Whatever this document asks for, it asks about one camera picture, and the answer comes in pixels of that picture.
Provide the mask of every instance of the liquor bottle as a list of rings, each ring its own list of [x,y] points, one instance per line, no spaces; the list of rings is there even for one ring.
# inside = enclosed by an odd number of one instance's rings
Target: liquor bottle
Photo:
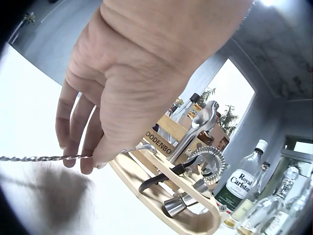
[[[285,197],[292,188],[293,183],[299,176],[299,170],[295,167],[289,167],[285,171],[283,182],[275,195],[263,198],[258,201],[241,219],[237,228],[239,235],[260,234],[261,229],[273,218],[278,210],[283,206]]]
[[[261,166],[261,172],[258,175],[256,181],[254,182],[252,188],[247,193],[246,197],[239,203],[237,208],[231,213],[223,222],[229,228],[236,227],[236,224],[240,219],[246,214],[248,210],[250,210],[253,205],[257,202],[260,194],[261,194],[261,184],[264,178],[265,173],[267,172],[270,164],[268,162],[264,162]]]
[[[173,114],[172,119],[175,122],[177,122],[178,124],[182,125],[186,129],[188,129],[186,127],[186,125],[188,125],[189,122],[191,124],[191,119],[188,117],[188,113],[193,108],[193,106],[196,104],[196,102],[199,100],[199,98],[200,98],[200,96],[197,93],[194,93],[190,97],[190,99],[188,100],[186,105],[181,110],[179,110],[178,112]],[[178,142],[177,142],[177,140],[172,138],[171,139],[171,144],[176,146],[178,144]]]
[[[172,106],[168,109],[168,111],[165,113],[165,115],[172,117],[173,113],[184,104],[183,100],[178,97],[178,99],[172,104]],[[158,134],[162,136],[166,141],[168,141],[170,144],[172,143],[172,137],[171,135],[165,131],[162,127],[159,126],[158,128]]]
[[[306,202],[312,200],[313,193],[313,175],[308,177],[298,196],[290,199],[282,210],[279,210],[275,219],[266,228],[262,228],[262,235],[286,235],[297,219],[301,210],[305,207]]]
[[[184,121],[184,119],[187,117],[188,113],[190,112],[190,110],[193,108],[193,106],[197,103],[197,101],[199,100],[200,96],[197,93],[194,93],[190,99],[188,100],[188,102],[185,104],[184,108],[182,108],[181,110],[179,110],[178,112],[176,112],[175,114],[173,114],[172,119],[177,122],[177,123],[181,123]]]
[[[217,205],[226,205],[227,213],[232,213],[252,188],[261,172],[261,156],[267,142],[260,139],[254,152],[244,157],[239,167],[228,178],[226,185],[216,194]]]

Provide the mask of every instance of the ceiling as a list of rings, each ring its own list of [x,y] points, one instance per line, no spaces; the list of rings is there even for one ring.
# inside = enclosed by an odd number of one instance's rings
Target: ceiling
[[[233,39],[255,63],[273,95],[312,99],[312,5],[255,2]]]

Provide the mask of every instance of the bottle cap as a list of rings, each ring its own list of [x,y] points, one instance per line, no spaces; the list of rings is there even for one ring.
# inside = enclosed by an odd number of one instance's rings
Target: bottle cap
[[[285,178],[288,180],[296,180],[299,176],[299,170],[291,166],[285,171]]]
[[[221,118],[221,114],[217,111],[216,111],[216,116],[218,116],[218,118]]]
[[[271,166],[271,164],[269,164],[268,162],[263,162],[263,165],[266,165],[266,166],[268,166],[268,167]]]
[[[260,149],[262,152],[265,152],[266,147],[267,147],[267,142],[263,139],[260,139],[255,148]]]
[[[180,107],[184,104],[184,101],[180,97],[178,97],[176,99],[175,103],[178,105],[178,107]]]
[[[197,93],[194,93],[194,94],[190,97],[190,100],[191,100],[193,103],[197,103],[199,99],[200,99],[200,96],[199,96]]]

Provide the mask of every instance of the wall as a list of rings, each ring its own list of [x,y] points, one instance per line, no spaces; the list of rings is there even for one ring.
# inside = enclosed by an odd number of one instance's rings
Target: wall
[[[59,0],[53,4],[59,3],[59,6],[18,44],[23,48],[21,54],[62,85],[73,46],[101,2],[102,0]]]
[[[255,96],[223,152],[226,162],[231,164],[231,167],[220,179],[214,190],[215,194],[221,189],[239,161],[253,151],[259,139],[271,142],[271,137],[275,133],[273,126],[277,124],[271,109],[274,97],[255,64],[232,39],[226,43],[221,52],[229,55],[229,59],[255,90]]]
[[[271,167],[264,177],[264,188],[267,181],[275,171],[281,158],[280,150],[283,147],[286,135],[294,135],[302,138],[313,139],[312,129],[312,100],[286,102],[282,115],[276,117],[279,123],[272,137],[271,148],[264,154],[263,160],[268,161]]]
[[[16,41],[12,45],[15,50],[23,54],[33,40],[36,39],[36,29],[45,18],[56,9],[64,0],[58,0],[56,3],[51,4],[48,0],[36,0],[34,3],[27,9],[28,13],[33,12],[35,15],[35,22],[25,26],[21,31]]]
[[[183,101],[188,101],[194,93],[201,95],[227,59],[227,55],[218,51],[200,65],[190,77],[185,90],[180,95]]]

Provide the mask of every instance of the wooden bar tool stand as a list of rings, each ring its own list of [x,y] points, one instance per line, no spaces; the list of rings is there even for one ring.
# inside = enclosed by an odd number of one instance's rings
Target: wooden bar tool stand
[[[166,115],[158,121],[158,124],[178,141],[187,132],[185,128]],[[153,154],[147,150],[134,151],[129,154],[119,154],[113,161],[109,162],[113,170],[139,200],[141,200],[157,217],[159,217],[178,234],[213,234],[221,223],[220,212],[213,196],[208,199],[192,187],[197,178],[199,179],[201,176],[195,175],[193,177],[192,175],[189,177],[186,175],[176,175],[173,171],[171,171],[170,168],[174,167],[174,165],[167,161],[166,157],[170,154],[174,147],[166,142],[152,128],[143,138],[143,142],[153,144],[157,148],[158,154]],[[177,164],[183,163],[187,159],[188,153],[197,148],[197,143],[201,143],[205,146],[203,142],[196,138],[187,151],[187,154],[179,157]],[[143,193],[138,191],[142,182],[151,177],[148,172],[158,175],[158,169],[170,179],[164,183],[174,192],[177,190],[185,191],[199,203],[208,208],[209,211],[205,214],[197,215],[186,209],[174,218],[167,217],[162,211],[162,207],[164,205],[164,201],[173,198],[172,194],[160,186],[160,184],[152,185]]]

